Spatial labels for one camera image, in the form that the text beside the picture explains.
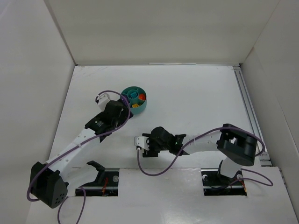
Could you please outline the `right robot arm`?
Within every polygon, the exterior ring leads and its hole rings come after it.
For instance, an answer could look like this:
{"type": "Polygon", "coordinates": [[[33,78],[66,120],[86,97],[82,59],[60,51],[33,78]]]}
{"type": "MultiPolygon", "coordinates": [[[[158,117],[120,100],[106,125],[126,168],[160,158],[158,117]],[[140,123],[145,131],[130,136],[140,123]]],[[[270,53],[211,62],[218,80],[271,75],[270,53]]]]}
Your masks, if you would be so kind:
{"type": "Polygon", "coordinates": [[[168,151],[175,157],[220,151],[226,158],[220,162],[218,174],[227,178],[234,178],[242,167],[254,165],[257,142],[255,135],[232,124],[224,124],[197,137],[173,135],[159,126],[151,133],[134,138],[134,145],[138,151],[143,151],[144,158],[158,157],[161,151],[168,151]]]}

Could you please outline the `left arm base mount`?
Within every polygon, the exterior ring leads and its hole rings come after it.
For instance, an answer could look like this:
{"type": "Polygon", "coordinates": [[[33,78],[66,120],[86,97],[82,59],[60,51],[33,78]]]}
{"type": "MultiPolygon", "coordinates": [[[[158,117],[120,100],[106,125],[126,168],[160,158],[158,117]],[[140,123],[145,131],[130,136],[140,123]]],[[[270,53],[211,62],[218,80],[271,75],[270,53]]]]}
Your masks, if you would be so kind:
{"type": "Polygon", "coordinates": [[[118,196],[119,171],[119,169],[106,169],[99,172],[93,182],[88,182],[82,186],[86,196],[118,196]]]}

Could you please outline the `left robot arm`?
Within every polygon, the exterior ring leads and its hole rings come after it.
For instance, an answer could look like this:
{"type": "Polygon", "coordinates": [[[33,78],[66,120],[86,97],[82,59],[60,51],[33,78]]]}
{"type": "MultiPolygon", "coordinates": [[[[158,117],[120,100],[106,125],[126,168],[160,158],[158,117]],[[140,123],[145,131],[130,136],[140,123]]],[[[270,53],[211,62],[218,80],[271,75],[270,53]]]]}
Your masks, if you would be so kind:
{"type": "Polygon", "coordinates": [[[106,137],[122,128],[131,118],[129,102],[124,98],[110,100],[104,111],[93,117],[76,139],[59,155],[44,164],[37,162],[31,168],[26,197],[31,202],[42,201],[56,208],[66,198],[74,165],[106,137]]]}

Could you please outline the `orange round lego piece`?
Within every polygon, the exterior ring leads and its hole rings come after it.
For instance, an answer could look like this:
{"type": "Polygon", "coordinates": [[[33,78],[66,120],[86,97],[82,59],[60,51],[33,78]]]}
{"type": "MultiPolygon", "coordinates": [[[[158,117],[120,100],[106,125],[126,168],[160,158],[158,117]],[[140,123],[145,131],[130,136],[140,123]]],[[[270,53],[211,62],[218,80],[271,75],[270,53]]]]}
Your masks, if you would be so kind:
{"type": "Polygon", "coordinates": [[[146,100],[146,96],[144,94],[140,94],[139,95],[139,99],[145,101],[146,100]]]}

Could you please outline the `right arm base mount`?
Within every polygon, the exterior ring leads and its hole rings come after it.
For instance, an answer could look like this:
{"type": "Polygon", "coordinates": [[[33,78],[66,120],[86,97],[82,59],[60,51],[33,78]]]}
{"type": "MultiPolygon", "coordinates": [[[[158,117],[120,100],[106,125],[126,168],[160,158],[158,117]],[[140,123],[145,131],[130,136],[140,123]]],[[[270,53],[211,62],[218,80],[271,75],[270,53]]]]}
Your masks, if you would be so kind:
{"type": "Polygon", "coordinates": [[[202,169],[201,175],[205,196],[247,196],[244,182],[234,182],[242,178],[241,171],[233,178],[221,175],[217,169],[202,169]]]}

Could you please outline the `long teal lego brick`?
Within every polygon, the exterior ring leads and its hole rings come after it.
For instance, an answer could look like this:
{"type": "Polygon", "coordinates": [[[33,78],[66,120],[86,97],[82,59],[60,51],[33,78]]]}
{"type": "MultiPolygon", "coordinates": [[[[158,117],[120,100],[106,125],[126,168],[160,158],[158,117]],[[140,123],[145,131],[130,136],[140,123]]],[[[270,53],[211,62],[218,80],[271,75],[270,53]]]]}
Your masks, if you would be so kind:
{"type": "Polygon", "coordinates": [[[136,91],[135,92],[131,92],[129,96],[130,96],[131,99],[138,98],[138,92],[136,92],[136,91]]]}

